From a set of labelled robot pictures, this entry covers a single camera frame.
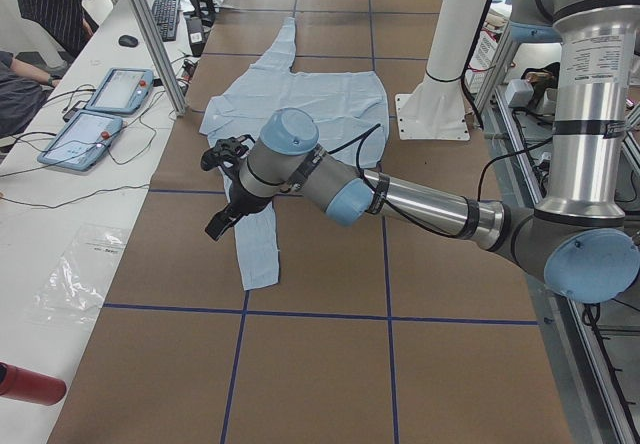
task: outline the black mouse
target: black mouse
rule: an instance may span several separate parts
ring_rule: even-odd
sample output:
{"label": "black mouse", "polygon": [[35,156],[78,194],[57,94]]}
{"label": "black mouse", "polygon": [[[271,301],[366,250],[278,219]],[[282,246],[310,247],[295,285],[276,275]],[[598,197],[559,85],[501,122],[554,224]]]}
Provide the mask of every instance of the black mouse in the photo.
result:
{"label": "black mouse", "polygon": [[124,47],[136,47],[138,45],[138,42],[139,41],[137,38],[128,34],[124,34],[120,36],[120,39],[118,39],[118,44]]}

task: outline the blue joint cap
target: blue joint cap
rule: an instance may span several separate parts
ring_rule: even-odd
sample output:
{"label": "blue joint cap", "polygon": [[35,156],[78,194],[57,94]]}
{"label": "blue joint cap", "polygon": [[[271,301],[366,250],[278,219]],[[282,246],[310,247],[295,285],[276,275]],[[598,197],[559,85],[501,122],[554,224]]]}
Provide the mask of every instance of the blue joint cap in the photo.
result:
{"label": "blue joint cap", "polygon": [[260,131],[265,146],[286,156],[306,154],[316,147],[318,137],[311,116],[291,107],[274,112]]}
{"label": "blue joint cap", "polygon": [[552,291],[585,304],[613,299],[631,285],[640,252],[624,232],[592,229],[567,239],[549,256],[544,280]]}
{"label": "blue joint cap", "polygon": [[515,42],[562,42],[560,34],[551,26],[520,24],[513,21],[511,21],[511,39]]}
{"label": "blue joint cap", "polygon": [[349,181],[327,206],[326,214],[338,224],[350,226],[369,208],[373,191],[360,179]]}

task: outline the robotic arm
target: robotic arm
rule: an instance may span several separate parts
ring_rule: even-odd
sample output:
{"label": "robotic arm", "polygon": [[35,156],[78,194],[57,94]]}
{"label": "robotic arm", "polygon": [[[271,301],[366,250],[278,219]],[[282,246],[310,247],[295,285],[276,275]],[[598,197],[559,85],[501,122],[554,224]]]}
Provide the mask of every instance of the robotic arm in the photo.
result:
{"label": "robotic arm", "polygon": [[207,233],[218,240],[286,188],[343,225],[368,212],[472,240],[579,302],[624,291],[638,274],[640,252],[623,232],[614,192],[640,0],[514,0],[513,19],[523,40],[555,34],[564,43],[549,190],[535,209],[478,202],[347,166],[318,144],[307,114],[283,109],[250,152],[240,138],[218,141],[204,154],[204,169],[220,166],[233,182],[229,205]]}

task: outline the black keyboard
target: black keyboard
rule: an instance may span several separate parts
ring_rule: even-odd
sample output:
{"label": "black keyboard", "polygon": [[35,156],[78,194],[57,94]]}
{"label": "black keyboard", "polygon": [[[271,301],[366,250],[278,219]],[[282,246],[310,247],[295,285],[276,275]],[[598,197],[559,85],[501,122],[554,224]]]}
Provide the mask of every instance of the black keyboard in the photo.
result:
{"label": "black keyboard", "polygon": [[158,25],[163,41],[175,41],[178,27],[178,11],[180,0],[155,0],[151,6],[151,14]]}

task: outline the red cylinder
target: red cylinder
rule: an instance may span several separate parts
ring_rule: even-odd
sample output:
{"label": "red cylinder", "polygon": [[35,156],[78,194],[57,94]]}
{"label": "red cylinder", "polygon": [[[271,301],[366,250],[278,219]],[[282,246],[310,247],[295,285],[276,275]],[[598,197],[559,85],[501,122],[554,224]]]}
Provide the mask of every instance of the red cylinder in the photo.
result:
{"label": "red cylinder", "polygon": [[45,376],[0,362],[0,396],[51,406],[64,397],[67,385]]}

